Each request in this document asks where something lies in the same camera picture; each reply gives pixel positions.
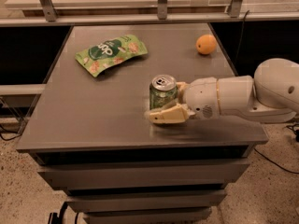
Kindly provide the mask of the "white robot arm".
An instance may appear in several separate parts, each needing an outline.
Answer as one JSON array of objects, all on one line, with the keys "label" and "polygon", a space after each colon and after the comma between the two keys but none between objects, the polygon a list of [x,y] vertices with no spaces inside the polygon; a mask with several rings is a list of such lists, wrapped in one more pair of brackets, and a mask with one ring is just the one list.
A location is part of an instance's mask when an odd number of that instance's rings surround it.
[{"label": "white robot arm", "polygon": [[216,119],[238,116],[262,123],[280,123],[299,113],[299,64],[268,59],[254,75],[199,78],[179,82],[178,96],[151,109],[145,117],[156,124],[182,123],[187,119]]}]

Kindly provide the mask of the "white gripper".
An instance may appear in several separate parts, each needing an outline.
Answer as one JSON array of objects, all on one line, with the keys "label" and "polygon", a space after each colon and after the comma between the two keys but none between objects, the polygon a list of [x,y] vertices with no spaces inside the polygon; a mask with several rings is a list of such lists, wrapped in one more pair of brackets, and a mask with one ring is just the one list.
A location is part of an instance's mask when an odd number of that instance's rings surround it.
[{"label": "white gripper", "polygon": [[178,82],[178,98],[184,104],[151,109],[145,118],[154,124],[177,124],[187,119],[217,119],[220,116],[217,79],[214,77],[196,79],[191,84]]}]

